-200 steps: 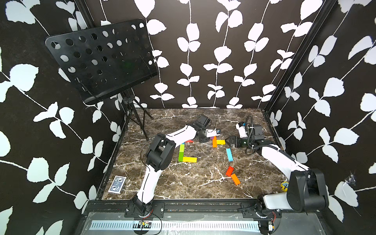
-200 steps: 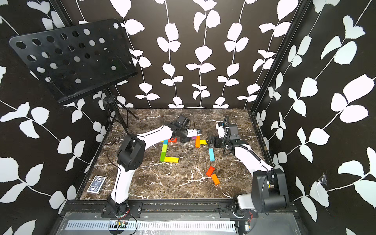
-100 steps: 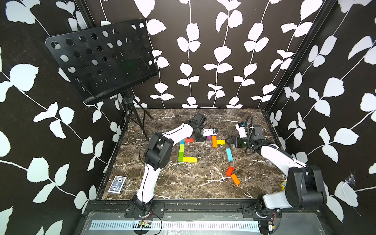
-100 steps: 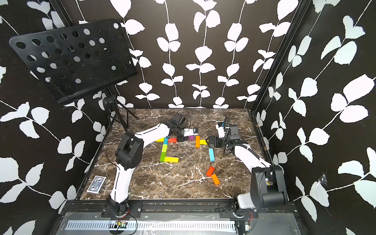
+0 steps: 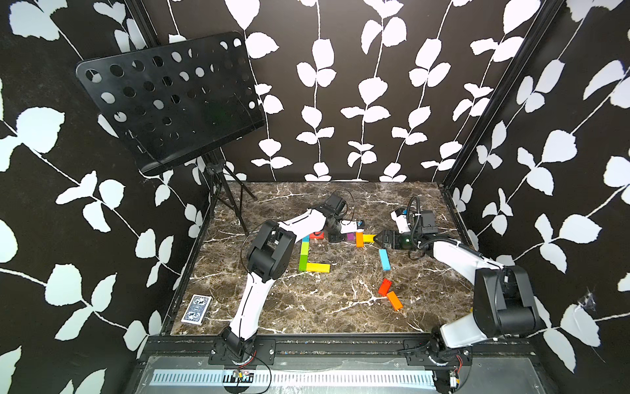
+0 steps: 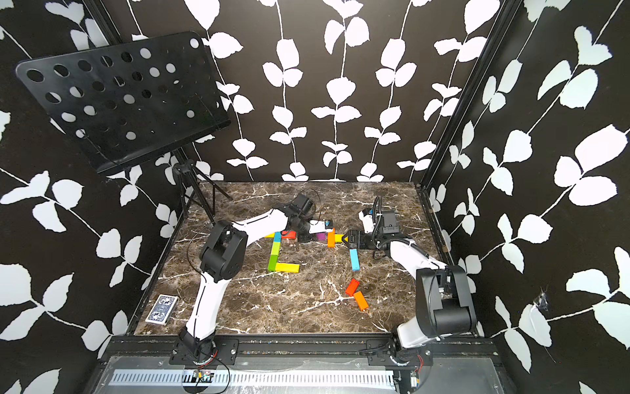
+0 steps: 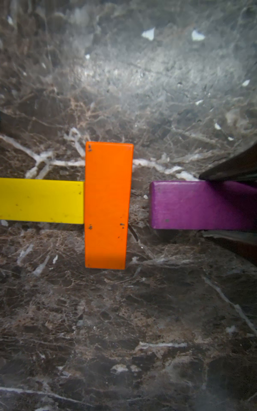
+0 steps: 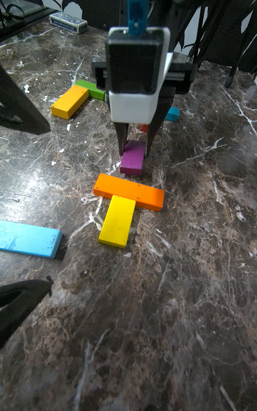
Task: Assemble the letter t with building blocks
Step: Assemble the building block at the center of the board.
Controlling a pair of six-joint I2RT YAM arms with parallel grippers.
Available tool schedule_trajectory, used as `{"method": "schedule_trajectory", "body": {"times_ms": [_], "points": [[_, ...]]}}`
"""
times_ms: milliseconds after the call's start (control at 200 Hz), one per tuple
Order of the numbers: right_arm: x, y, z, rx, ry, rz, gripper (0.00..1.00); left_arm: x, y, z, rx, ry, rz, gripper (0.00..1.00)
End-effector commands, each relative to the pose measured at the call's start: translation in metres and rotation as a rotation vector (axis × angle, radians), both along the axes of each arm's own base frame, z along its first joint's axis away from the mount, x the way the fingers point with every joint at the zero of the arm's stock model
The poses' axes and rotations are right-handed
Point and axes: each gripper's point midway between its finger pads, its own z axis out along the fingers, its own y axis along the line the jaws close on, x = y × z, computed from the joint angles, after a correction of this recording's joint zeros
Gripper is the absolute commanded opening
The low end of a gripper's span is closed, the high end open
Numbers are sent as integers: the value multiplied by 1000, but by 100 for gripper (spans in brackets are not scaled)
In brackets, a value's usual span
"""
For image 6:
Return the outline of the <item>orange long block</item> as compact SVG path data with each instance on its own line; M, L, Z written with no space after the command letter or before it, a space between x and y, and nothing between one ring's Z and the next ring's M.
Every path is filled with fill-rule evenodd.
M334 248L335 245L336 245L336 232L335 232L335 229L333 228L327 234L327 247Z

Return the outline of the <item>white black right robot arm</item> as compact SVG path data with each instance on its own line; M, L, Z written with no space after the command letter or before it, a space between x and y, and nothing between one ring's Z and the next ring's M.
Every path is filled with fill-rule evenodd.
M434 259L403 233L350 230L342 241L352 251L382 251L415 280L415 316L394 333L399 348L418 348L444 336L472 333L476 328L469 279L458 265Z

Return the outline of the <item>light yellow-green block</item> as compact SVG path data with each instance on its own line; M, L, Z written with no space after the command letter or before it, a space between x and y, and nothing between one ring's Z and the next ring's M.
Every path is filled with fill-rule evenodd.
M280 241L272 243L271 256L279 256L282 243Z

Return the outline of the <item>green block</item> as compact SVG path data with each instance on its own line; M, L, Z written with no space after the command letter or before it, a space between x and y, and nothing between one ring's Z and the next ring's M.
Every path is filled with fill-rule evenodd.
M278 255L272 254L268 261L267 270L269 272L275 272L277 267Z

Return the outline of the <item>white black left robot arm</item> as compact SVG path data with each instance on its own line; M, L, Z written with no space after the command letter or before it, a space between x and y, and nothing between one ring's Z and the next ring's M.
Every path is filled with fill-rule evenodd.
M242 269L247 247L275 232L295 231L302 241L330 232L333 221L316 220L309 212L313 203L304 195L277 205L266 213L240 222L221 220L200 251L201 280L190 318L180 331L178 345L195 364L215 354L213 339L225 291Z

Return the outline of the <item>red block group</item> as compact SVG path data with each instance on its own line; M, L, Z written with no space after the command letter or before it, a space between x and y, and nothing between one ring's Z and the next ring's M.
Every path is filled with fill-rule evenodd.
M359 285L360 282L357 279L352 278L348 287L346 287L346 295L353 296L355 292L357 292Z

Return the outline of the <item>yellow long block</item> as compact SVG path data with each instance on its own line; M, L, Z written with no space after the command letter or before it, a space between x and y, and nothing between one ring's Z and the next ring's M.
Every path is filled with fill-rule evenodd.
M277 263L276 266L275 266L275 271L276 272L282 272L282 273L297 274L300 271L300 265L299 264Z

